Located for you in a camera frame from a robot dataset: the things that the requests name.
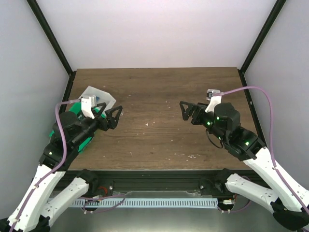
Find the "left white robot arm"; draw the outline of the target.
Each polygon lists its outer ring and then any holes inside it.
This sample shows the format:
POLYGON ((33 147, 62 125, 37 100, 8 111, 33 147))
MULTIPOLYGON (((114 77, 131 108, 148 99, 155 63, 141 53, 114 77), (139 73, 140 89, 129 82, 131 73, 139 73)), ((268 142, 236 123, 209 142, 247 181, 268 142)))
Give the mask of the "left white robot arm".
POLYGON ((59 112, 49 144, 45 147, 33 180, 14 212, 0 221, 2 232, 48 232, 55 220, 79 197, 98 189, 97 175, 80 171, 56 197, 48 200, 54 188, 76 157, 92 141, 96 131, 117 127, 122 106, 107 109, 106 103, 91 104, 86 113, 59 112))

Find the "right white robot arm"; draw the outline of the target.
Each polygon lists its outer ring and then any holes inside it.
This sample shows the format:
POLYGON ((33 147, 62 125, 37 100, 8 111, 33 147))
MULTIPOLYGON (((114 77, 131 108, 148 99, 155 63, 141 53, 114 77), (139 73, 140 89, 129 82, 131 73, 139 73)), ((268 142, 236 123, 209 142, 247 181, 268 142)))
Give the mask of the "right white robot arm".
POLYGON ((252 131, 240 123, 240 113, 231 103, 193 104, 181 101, 183 120, 202 125, 219 139, 221 147, 254 170, 268 185, 252 183, 238 174, 224 170, 221 185, 268 210, 284 228, 297 231, 309 229, 309 191, 293 179, 270 150, 252 131))

